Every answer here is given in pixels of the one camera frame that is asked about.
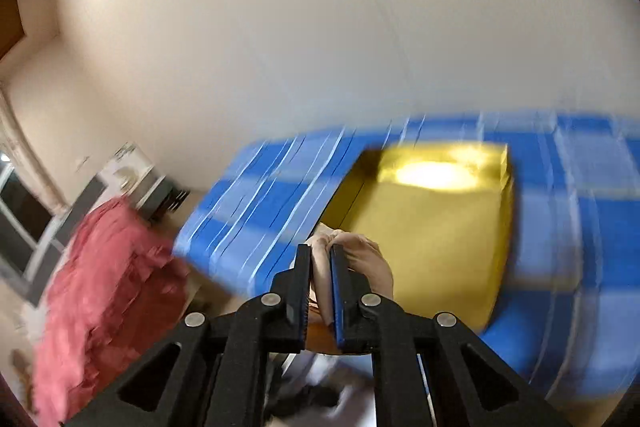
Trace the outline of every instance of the beige cloth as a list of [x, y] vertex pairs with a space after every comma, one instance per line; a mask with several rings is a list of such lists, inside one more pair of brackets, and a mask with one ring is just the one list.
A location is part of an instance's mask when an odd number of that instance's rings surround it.
[[319, 309], [322, 321], [327, 326], [334, 321], [334, 300], [329, 261], [329, 249], [332, 245], [342, 245], [349, 267], [367, 277], [373, 293], [387, 299], [394, 298], [394, 277], [391, 269], [382, 257], [378, 244], [364, 235], [344, 230], [332, 230], [320, 224], [316, 233], [309, 237], [305, 244], [311, 247], [313, 265], [311, 306]]

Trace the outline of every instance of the open box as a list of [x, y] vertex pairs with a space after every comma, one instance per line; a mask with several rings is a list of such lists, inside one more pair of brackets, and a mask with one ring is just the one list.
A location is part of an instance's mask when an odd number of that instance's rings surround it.
[[510, 247], [513, 176], [506, 145], [456, 142], [367, 150], [320, 221], [380, 245], [405, 311], [489, 320]]

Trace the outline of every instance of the window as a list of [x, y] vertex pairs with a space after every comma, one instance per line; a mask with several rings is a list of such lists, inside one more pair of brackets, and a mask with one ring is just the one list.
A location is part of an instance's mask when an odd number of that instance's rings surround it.
[[0, 152], [0, 255], [19, 276], [26, 275], [51, 217], [20, 183], [8, 156]]

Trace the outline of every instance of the pink fabric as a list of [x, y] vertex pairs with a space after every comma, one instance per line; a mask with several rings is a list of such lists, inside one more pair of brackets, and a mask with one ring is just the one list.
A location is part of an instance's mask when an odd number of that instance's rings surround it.
[[126, 200], [84, 218], [47, 293], [34, 366], [41, 427], [72, 417], [175, 325], [187, 272]]

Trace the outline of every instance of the blue tablecloth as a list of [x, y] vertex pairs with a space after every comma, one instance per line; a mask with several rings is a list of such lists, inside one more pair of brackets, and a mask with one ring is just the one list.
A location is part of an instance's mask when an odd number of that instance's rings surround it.
[[175, 253], [236, 292], [266, 292], [364, 148], [423, 140], [510, 146], [517, 234], [484, 340], [550, 399], [624, 391], [640, 360], [640, 121], [420, 116], [260, 142], [195, 209]]

